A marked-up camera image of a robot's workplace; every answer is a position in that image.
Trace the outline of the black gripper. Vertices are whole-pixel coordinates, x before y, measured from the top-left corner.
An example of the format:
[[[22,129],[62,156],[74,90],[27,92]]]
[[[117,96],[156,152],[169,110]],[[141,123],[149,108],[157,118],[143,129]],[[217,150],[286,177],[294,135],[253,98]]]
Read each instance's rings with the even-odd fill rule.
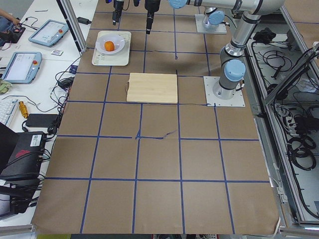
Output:
[[[120,21],[122,10],[124,7],[124,0],[114,0],[113,2],[114,11],[112,13],[113,25],[117,24],[117,21]]]
[[[145,0],[145,9],[147,12],[146,34],[151,33],[154,14],[159,10],[160,0]]]

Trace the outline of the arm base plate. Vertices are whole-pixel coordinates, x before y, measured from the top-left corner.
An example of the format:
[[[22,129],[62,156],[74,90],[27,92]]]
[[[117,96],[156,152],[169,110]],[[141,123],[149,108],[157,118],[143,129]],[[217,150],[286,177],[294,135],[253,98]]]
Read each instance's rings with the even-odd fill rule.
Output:
[[[235,89],[226,90],[219,84],[220,77],[204,76],[206,104],[210,107],[245,107],[245,101],[238,82]]]
[[[219,34],[226,35],[227,30],[226,26],[223,23],[219,23],[218,25],[211,24],[204,14],[196,14],[195,15],[195,23],[197,33],[201,34]]]

